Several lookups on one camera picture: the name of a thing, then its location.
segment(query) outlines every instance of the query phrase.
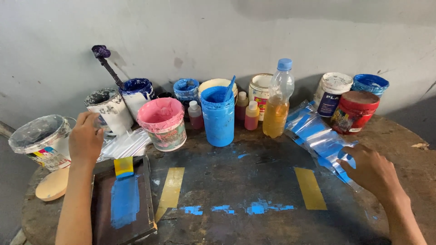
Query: bottle cap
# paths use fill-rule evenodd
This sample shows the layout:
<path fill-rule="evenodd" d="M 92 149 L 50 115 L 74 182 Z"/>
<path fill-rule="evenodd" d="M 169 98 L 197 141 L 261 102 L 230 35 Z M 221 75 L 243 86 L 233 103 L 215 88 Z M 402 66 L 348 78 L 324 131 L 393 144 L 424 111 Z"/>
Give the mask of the bottle cap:
<path fill-rule="evenodd" d="M 277 70 L 279 71 L 289 71 L 292 68 L 292 60 L 291 59 L 279 59 L 279 63 L 277 64 Z"/>
<path fill-rule="evenodd" d="M 238 93 L 238 99 L 245 100 L 247 98 L 247 93 L 244 91 L 241 91 Z"/>
<path fill-rule="evenodd" d="M 189 107 L 191 107 L 193 110 L 196 110 L 198 108 L 198 103 L 195 100 L 190 101 Z"/>
<path fill-rule="evenodd" d="M 256 101 L 250 101 L 250 103 L 248 103 L 248 109 L 254 111 L 257 110 L 257 102 Z"/>

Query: pink paint bucket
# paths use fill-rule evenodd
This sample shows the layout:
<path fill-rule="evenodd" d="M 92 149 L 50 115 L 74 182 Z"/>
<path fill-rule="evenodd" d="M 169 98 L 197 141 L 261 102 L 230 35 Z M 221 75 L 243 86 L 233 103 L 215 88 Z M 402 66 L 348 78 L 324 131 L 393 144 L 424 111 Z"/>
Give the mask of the pink paint bucket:
<path fill-rule="evenodd" d="M 186 141 L 184 107 L 173 98 L 154 99 L 138 111 L 137 122 L 160 151 L 180 148 Z"/>

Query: floor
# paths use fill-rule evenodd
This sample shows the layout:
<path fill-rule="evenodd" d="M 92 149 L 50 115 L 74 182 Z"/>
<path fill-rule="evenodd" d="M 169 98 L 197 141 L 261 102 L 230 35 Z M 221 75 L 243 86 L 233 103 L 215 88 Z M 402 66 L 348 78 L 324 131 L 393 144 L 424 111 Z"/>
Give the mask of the floor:
<path fill-rule="evenodd" d="M 38 165 L 16 154 L 0 136 L 0 245 L 9 245 L 21 228 L 21 203 L 27 183 Z"/>

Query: white label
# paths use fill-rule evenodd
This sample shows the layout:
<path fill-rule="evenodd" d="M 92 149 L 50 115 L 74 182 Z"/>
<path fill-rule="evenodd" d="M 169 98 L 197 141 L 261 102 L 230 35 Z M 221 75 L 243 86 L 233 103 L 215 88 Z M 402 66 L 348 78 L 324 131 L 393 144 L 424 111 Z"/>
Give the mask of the white label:
<path fill-rule="evenodd" d="M 349 132 L 359 132 L 362 128 L 358 128 L 358 129 L 350 129 Z"/>

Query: wooden disc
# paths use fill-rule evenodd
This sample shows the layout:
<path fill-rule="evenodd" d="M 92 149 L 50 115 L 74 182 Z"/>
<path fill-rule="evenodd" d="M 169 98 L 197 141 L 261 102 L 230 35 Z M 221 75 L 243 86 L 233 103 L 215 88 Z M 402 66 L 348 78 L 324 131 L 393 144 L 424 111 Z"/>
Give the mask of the wooden disc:
<path fill-rule="evenodd" d="M 50 173 L 39 182 L 35 195 L 43 201 L 52 201 L 65 194 L 68 183 L 69 167 Z"/>

